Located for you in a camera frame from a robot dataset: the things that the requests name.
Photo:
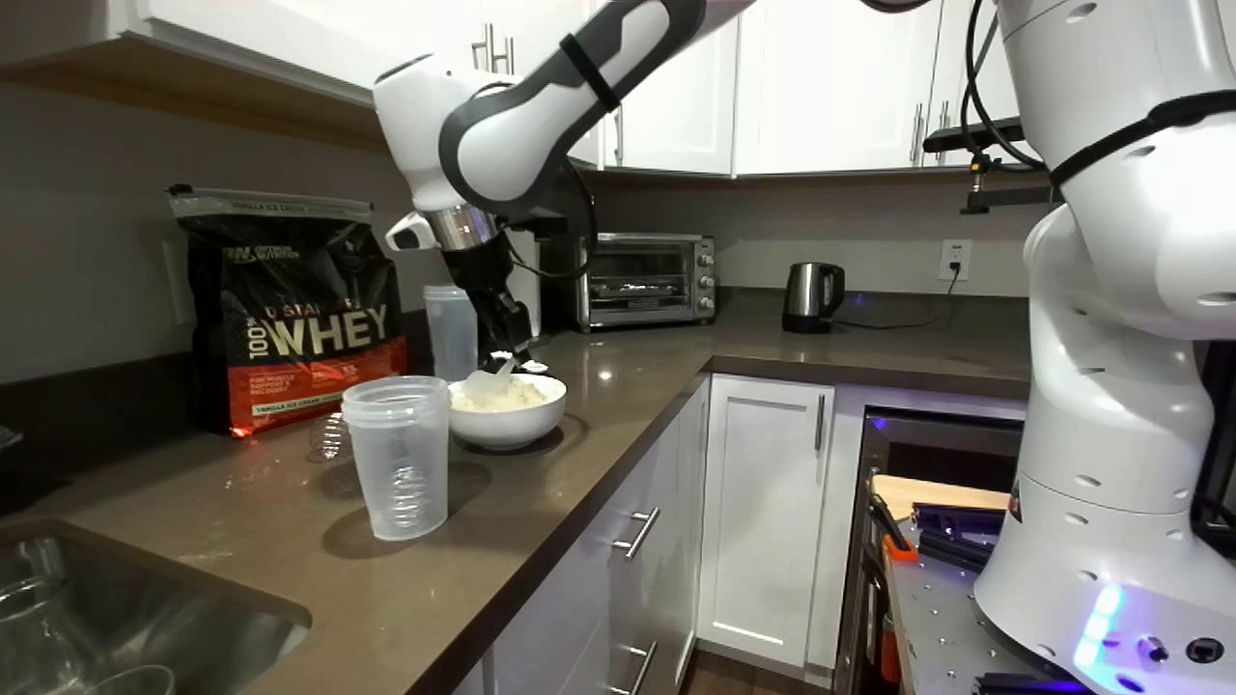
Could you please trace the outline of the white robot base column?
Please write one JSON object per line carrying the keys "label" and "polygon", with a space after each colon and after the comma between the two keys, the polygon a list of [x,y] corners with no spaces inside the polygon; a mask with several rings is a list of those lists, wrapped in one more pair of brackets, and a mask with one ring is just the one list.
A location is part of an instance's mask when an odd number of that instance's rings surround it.
{"label": "white robot base column", "polygon": [[1098,695],[1236,695],[1236,570],[1191,530],[1231,333],[1231,148],[1154,140],[1029,239],[1030,398],[981,614]]}

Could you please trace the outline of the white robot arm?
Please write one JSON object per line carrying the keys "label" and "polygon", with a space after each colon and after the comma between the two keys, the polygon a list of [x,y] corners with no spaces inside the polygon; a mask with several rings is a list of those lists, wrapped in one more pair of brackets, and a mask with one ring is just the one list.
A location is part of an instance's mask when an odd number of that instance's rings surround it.
{"label": "white robot arm", "polygon": [[[606,0],[512,82],[431,55],[375,82],[413,208],[483,337],[530,342],[501,230],[579,230],[579,136],[754,0]],[[1170,341],[1231,333],[1231,55],[1217,0],[994,0],[1020,127],[1089,250],[1094,310]]]}

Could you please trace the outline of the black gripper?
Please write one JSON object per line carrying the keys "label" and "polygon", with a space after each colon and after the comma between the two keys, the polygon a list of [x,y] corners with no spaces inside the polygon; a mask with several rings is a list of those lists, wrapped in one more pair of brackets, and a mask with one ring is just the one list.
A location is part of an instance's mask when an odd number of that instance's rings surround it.
{"label": "black gripper", "polygon": [[445,264],[451,269],[451,282],[483,314],[483,368],[501,369],[510,362],[524,362],[534,333],[530,333],[530,314],[506,287],[512,269],[510,244],[487,239],[472,250],[449,250]]}

